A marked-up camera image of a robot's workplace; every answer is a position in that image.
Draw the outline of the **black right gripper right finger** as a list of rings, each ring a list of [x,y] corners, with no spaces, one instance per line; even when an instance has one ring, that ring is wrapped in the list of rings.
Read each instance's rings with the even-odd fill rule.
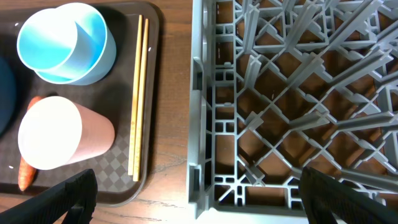
[[[305,167],[298,186],[309,223],[397,223],[397,212],[335,179]]]

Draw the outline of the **light blue cup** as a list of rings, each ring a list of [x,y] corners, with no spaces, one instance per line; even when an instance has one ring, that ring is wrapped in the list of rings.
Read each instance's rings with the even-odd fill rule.
[[[17,53],[32,70],[72,78],[96,63],[107,39],[100,12],[73,2],[31,15],[19,31]]]

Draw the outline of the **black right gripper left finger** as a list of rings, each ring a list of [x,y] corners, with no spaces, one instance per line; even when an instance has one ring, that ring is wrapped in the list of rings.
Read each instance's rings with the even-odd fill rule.
[[[41,194],[1,213],[1,223],[89,223],[96,207],[98,184],[86,169]]]

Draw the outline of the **wooden chopstick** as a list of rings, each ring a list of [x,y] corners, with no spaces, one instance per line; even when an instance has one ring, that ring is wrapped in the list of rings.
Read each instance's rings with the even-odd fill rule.
[[[136,140],[134,154],[134,172],[133,181],[140,180],[141,171],[141,150],[142,150],[142,128],[144,122],[144,98],[146,87],[147,53],[149,39],[149,20],[145,19],[144,34],[142,38],[141,64],[139,74],[139,94],[137,102],[137,121],[136,121]]]
[[[136,54],[134,63],[134,79],[132,90],[132,108],[131,108],[131,127],[129,141],[129,162],[128,175],[134,174],[134,155],[135,155],[135,139],[136,139],[136,121],[137,121],[137,104],[139,96],[139,76],[141,69],[141,52],[142,52],[142,15],[139,16],[137,38],[136,38]]]

